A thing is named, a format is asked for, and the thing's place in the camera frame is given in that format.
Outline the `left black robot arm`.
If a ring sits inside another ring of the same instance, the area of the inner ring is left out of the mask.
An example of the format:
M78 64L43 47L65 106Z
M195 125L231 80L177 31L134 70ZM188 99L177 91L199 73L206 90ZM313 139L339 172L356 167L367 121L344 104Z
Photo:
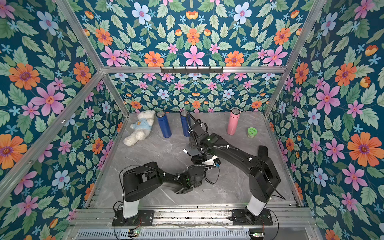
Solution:
M205 155L193 156L192 162L186 171L176 175L163 171L156 162L122 169L119 180L123 191L123 218L136 217L140 200L154 190L166 187L176 194L187 194L201 186L203 180L207 180L208 170L220 166L214 160L208 160Z

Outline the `pink thermos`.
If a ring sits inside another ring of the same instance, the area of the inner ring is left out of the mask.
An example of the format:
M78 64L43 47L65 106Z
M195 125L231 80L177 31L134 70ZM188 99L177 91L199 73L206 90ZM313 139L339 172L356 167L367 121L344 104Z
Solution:
M238 108L231 109L229 123L227 127L227 133L229 135L234 135L236 133L238 122L240 119L240 114L241 114L241 111Z

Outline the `blue thermos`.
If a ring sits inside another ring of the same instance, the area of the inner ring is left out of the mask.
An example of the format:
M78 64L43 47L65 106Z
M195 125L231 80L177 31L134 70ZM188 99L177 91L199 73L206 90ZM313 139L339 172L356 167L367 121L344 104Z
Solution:
M187 110L183 110L180 112L180 118L181 118L181 123L182 123L182 128L183 128L183 134L185 137L190 137L190 125L191 125L191 118L190 114Z
M162 131L164 138L170 138L172 135L171 128L168 122L167 114L164 111L159 111L156 113L160 129Z

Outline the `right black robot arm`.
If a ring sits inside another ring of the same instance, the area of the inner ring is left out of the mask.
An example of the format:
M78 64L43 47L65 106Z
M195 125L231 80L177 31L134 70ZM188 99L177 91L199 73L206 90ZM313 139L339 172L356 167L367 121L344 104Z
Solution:
M198 161L197 165L218 168L219 160L223 159L248 175L252 197L246 210L249 215L259 216L281 183L268 148L259 146L258 154L253 156L231 145L220 135L209 134L207 124L195 119L189 112L186 112L186 121L191 146L187 154Z

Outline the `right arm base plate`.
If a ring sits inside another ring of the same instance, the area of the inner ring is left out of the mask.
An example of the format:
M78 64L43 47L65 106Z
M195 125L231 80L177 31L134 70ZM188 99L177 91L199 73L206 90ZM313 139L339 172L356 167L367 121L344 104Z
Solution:
M263 209L258 216L253 215L248 209L233 209L228 219L235 226L272 226L274 224L271 211L268 209Z

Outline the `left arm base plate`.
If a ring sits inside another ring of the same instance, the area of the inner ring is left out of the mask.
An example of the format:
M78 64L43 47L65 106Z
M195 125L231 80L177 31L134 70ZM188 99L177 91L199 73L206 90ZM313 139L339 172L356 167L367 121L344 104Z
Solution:
M123 211L117 210L112 222L113 227L137 227L152 226L154 220L153 210L139 210L138 214L131 218L124 218Z

